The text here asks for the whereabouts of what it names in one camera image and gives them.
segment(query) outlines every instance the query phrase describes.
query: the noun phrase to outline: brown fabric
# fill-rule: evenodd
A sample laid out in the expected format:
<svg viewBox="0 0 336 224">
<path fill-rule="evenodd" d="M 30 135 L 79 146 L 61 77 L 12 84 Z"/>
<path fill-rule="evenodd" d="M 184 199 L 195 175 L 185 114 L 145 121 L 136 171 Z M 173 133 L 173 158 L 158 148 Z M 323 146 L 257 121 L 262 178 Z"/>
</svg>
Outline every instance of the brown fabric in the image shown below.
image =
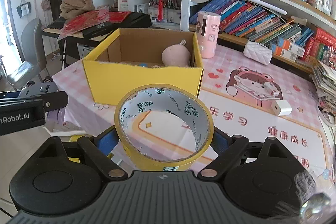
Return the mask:
<svg viewBox="0 0 336 224">
<path fill-rule="evenodd" d="M 60 6 L 61 16 L 71 19 L 85 12 L 95 9 L 92 0 L 62 0 Z"/>
</svg>

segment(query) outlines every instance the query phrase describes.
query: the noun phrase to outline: pink cylindrical device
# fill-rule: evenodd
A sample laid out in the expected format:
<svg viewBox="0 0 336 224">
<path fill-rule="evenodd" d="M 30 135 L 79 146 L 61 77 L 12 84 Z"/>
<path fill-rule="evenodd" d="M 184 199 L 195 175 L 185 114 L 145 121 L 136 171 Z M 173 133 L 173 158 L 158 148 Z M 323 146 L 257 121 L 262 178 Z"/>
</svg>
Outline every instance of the pink cylindrical device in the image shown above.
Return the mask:
<svg viewBox="0 0 336 224">
<path fill-rule="evenodd" d="M 198 12 L 196 35 L 202 58 L 215 56 L 221 16 L 211 12 Z"/>
</svg>

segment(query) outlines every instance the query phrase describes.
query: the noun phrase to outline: toy wheel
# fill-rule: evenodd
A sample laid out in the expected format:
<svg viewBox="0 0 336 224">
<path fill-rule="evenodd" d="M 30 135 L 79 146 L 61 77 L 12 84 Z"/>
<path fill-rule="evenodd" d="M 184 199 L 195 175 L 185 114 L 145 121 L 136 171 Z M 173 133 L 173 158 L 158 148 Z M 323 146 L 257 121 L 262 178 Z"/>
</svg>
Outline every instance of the toy wheel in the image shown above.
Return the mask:
<svg viewBox="0 0 336 224">
<path fill-rule="evenodd" d="M 29 88 L 29 87 L 32 86 L 32 85 L 35 85 L 35 82 L 30 80 L 30 81 L 27 83 L 26 87 Z"/>
<path fill-rule="evenodd" d="M 46 76 L 46 78 L 43 80 L 43 83 L 50 83 L 53 82 L 53 78 L 51 78 L 50 76 Z"/>
</svg>

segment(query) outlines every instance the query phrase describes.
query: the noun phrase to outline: white power adapter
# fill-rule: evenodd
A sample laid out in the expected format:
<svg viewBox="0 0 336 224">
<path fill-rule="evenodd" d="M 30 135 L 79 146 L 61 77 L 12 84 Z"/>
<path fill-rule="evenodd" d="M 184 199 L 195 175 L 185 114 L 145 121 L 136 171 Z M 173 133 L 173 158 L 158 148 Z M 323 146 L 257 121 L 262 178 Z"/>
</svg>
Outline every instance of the white power adapter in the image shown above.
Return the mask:
<svg viewBox="0 0 336 224">
<path fill-rule="evenodd" d="M 286 100 L 274 100 L 271 104 L 276 116 L 289 115 L 292 112 L 292 107 Z"/>
</svg>

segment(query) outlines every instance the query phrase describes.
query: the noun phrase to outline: tape roll on shelf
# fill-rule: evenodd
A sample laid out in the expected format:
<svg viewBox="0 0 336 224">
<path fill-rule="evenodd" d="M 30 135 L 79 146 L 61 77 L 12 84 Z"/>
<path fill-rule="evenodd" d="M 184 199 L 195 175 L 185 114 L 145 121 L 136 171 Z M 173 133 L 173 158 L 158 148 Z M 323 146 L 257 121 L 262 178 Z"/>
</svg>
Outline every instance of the tape roll on shelf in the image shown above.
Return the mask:
<svg viewBox="0 0 336 224">
<path fill-rule="evenodd" d="M 193 131 L 196 148 L 189 157 L 159 161 L 141 153 L 128 139 L 125 128 L 142 112 L 169 112 L 183 120 Z M 187 170 L 211 144 L 214 125 L 207 107 L 194 95 L 172 85 L 144 85 L 127 93 L 115 110 L 115 128 L 126 154 L 140 170 Z"/>
</svg>

